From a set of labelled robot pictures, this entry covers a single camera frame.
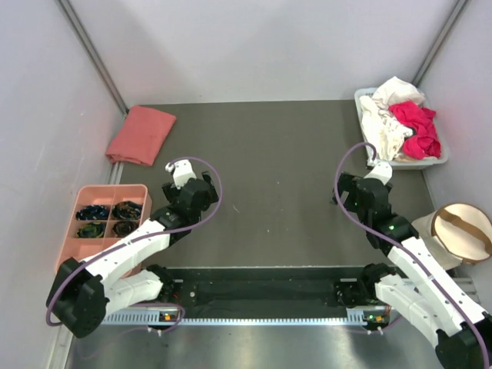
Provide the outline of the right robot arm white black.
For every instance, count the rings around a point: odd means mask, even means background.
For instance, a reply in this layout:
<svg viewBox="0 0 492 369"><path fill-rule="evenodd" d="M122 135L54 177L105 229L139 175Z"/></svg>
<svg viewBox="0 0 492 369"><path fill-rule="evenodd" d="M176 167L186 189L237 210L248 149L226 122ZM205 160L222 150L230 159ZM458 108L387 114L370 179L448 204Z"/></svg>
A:
<svg viewBox="0 0 492 369"><path fill-rule="evenodd" d="M399 269L369 265L359 281L368 304L390 305L434 349L444 368L491 366L491 315L437 263L411 223L392 211L391 185L379 176L335 176L333 204Z"/></svg>

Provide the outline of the white t shirt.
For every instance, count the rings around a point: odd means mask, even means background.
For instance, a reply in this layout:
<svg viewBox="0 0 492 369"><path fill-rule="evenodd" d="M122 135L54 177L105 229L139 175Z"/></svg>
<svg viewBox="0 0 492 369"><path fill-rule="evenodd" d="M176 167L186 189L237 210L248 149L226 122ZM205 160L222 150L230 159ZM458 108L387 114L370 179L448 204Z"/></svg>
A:
<svg viewBox="0 0 492 369"><path fill-rule="evenodd" d="M393 161L401 153L403 144L414 132L402 125L389 111L380 109L366 95L359 98L361 104L361 127L365 138L377 152L377 157Z"/></svg>

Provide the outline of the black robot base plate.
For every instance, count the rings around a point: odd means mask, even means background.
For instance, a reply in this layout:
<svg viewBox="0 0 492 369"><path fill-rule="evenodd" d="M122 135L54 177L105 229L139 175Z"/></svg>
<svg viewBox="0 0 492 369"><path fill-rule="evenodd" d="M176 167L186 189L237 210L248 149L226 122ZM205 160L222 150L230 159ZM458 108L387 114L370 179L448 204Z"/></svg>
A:
<svg viewBox="0 0 492 369"><path fill-rule="evenodd" d="M346 317L380 305L359 288L360 267L146 269L164 282L158 301L180 304L189 319Z"/></svg>

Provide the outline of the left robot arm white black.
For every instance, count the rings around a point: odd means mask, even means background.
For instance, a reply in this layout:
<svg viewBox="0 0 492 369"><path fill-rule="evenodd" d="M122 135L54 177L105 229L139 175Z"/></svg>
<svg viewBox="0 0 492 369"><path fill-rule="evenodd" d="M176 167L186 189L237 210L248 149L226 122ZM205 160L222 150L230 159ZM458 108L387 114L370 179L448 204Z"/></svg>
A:
<svg viewBox="0 0 492 369"><path fill-rule="evenodd" d="M50 317L56 316L58 325L84 338L116 311L149 300L160 305L172 300L175 288L163 271L126 273L205 224L203 213L217 212L223 186L219 175L204 171L181 188L171 183L165 187L170 203L127 237L82 261L68 258L59 265L46 301L48 325L54 325Z"/></svg>

